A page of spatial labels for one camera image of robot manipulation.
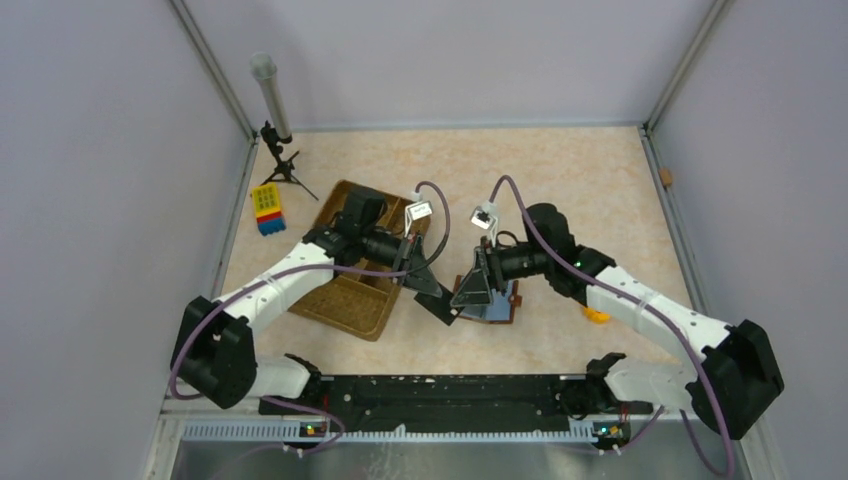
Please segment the woven straw divided tray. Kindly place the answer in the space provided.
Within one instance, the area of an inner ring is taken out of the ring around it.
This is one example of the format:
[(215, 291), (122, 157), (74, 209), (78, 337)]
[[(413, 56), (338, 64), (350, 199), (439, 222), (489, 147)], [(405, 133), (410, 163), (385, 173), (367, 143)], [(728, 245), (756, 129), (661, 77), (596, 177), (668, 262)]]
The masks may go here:
[[(339, 180), (317, 214), (313, 227), (333, 220), (341, 212), (348, 194), (364, 185)], [(387, 207), (377, 222), (394, 233), (403, 233), (404, 208), (411, 200), (377, 190)], [(336, 328), (365, 341), (379, 339), (400, 293), (389, 278), (339, 273), (334, 279), (300, 298), (288, 312)]]

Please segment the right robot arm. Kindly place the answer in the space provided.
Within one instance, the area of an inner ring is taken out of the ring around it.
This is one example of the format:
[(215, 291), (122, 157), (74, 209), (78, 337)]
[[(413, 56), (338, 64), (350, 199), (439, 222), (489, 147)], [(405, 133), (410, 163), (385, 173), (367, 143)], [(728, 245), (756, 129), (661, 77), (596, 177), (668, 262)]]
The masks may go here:
[(624, 401), (693, 412), (711, 430), (740, 440), (783, 393), (785, 383), (765, 329), (705, 316), (638, 281), (609, 256), (577, 243), (550, 203), (526, 210), (527, 238), (501, 246), (492, 202), (470, 221), (484, 230), (474, 262), (454, 294), (455, 309), (491, 304), (509, 282), (541, 275), (559, 295), (628, 325), (681, 361), (662, 366), (610, 353), (587, 365), (589, 404), (612, 412)]

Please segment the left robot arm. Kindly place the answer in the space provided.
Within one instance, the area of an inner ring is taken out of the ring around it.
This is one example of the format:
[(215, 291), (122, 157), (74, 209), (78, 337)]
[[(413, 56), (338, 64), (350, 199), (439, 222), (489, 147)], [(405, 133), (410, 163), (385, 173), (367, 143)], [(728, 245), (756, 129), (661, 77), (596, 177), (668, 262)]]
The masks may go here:
[(215, 299), (198, 296), (183, 312), (168, 389), (179, 400), (206, 398), (229, 409), (247, 397), (278, 396), (297, 413), (319, 404), (320, 386), (303, 360), (260, 361), (255, 338), (310, 292), (357, 263), (378, 265), (368, 276), (392, 279), (426, 300), (442, 300), (442, 286), (425, 258), (419, 235), (392, 235), (378, 223), (385, 196), (355, 185), (334, 219), (309, 230), (280, 261), (248, 284)]

